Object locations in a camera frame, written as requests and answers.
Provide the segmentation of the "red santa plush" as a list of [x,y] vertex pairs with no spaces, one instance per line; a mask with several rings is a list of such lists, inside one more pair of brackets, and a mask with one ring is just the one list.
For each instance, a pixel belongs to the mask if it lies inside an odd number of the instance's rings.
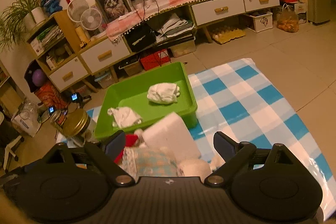
[[125,145],[121,152],[114,159],[114,163],[119,164],[123,157],[123,152],[125,147],[135,147],[141,143],[141,135],[140,134],[126,134],[125,135]]

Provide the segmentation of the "blue orange patterned cloth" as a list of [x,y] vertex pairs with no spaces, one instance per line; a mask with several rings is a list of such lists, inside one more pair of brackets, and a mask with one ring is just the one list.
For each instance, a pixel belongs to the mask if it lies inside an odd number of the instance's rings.
[[125,148],[120,167],[135,181],[140,177],[177,177],[174,159],[157,149]]

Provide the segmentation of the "pink plush rabbit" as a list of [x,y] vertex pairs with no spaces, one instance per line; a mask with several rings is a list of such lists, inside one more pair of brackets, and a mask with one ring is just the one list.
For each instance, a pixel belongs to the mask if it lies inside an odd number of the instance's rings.
[[187,159],[178,164],[179,175],[184,177],[199,177],[202,182],[205,178],[221,167],[225,161],[215,155],[210,163],[203,159]]

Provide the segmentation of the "white foam block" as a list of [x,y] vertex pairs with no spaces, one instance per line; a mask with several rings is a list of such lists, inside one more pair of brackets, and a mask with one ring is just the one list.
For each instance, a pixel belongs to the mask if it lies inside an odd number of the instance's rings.
[[149,148],[167,148],[177,162],[201,158],[201,152],[183,119],[175,112],[148,127],[142,138]]

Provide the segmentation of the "blue white checkered tablecloth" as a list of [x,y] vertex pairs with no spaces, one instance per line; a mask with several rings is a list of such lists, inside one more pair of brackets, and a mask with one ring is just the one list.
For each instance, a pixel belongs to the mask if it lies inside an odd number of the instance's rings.
[[[178,103],[150,105],[147,91],[156,83],[176,83],[181,90]],[[103,104],[88,111],[97,123],[99,137],[113,133],[107,110],[115,106],[130,107],[145,123],[171,112],[190,110],[191,117],[185,124],[205,161],[215,155],[213,136],[217,131],[259,148],[282,143],[320,183],[324,216],[335,212],[335,178],[319,146],[289,102],[251,59],[192,75],[186,73],[182,63],[171,63],[110,86]]]

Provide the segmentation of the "wooden tv cabinet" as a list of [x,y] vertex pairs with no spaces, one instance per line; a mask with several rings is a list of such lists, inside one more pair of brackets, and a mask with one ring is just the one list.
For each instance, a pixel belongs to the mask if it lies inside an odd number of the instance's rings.
[[198,28],[279,3],[280,0],[161,0],[108,23],[106,34],[82,50],[81,61],[95,75],[147,47],[178,44]]

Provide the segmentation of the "egg tray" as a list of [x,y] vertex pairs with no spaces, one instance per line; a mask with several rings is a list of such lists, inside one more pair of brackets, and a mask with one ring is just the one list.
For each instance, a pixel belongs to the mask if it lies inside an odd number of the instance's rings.
[[212,29],[210,36],[214,42],[222,45],[231,40],[244,37],[245,32],[237,27],[223,26]]

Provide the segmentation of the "wooden shelf unit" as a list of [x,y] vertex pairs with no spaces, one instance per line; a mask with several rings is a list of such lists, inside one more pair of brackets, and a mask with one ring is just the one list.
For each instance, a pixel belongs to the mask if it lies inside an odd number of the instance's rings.
[[[49,41],[42,46],[41,50],[34,50],[33,44],[38,42],[38,35],[44,31],[50,32],[54,27],[55,32],[48,34]],[[66,10],[54,13],[34,27],[26,43],[35,60],[58,91],[73,90],[74,84],[83,82],[91,91],[98,92],[98,89],[88,81],[91,71],[80,56],[80,39]]]

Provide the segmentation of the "white desk fan front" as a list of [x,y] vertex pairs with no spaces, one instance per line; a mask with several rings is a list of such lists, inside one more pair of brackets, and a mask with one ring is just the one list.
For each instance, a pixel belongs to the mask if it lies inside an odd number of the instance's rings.
[[94,31],[98,29],[102,23],[102,14],[95,8],[86,9],[81,15],[80,23],[84,29]]

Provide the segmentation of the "white desk fan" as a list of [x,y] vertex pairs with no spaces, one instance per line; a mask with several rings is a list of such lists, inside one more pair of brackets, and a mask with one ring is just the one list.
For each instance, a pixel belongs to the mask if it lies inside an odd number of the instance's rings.
[[84,29],[94,31],[98,29],[102,23],[102,14],[95,8],[86,9],[81,15],[80,23]]
[[80,23],[81,15],[87,9],[89,9],[89,5],[86,0],[72,0],[68,5],[67,14],[72,22]]

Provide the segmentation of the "stack of papers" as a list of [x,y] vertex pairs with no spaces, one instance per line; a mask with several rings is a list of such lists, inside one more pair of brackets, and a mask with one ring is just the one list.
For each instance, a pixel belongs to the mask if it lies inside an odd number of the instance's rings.
[[195,24],[192,20],[180,18],[172,13],[165,23],[157,30],[156,43],[163,43],[166,39],[175,38],[186,32],[192,31]]

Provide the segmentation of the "bag of oranges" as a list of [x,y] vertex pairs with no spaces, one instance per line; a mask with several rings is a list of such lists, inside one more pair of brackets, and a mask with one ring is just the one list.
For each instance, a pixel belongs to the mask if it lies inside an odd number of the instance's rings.
[[299,30],[298,15],[286,3],[282,5],[281,12],[277,15],[277,28],[290,33],[295,33]]

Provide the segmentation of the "framed cat picture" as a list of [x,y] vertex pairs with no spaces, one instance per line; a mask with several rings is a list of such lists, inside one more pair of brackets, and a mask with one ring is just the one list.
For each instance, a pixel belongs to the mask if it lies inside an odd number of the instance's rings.
[[95,2],[106,23],[110,23],[120,16],[131,12],[127,0],[95,0]]

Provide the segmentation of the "blue stitch plush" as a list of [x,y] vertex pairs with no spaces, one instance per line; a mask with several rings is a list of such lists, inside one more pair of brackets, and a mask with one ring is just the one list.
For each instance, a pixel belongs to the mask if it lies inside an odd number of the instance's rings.
[[60,5],[60,0],[41,0],[41,7],[44,8],[45,12],[49,15],[63,10],[63,7]]

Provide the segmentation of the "potted green plant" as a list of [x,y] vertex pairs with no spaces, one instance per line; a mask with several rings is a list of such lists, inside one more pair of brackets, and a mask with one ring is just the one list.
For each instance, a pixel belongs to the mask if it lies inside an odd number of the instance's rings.
[[20,44],[25,33],[26,15],[33,18],[33,9],[41,6],[41,0],[13,0],[1,13],[1,51],[8,51]]

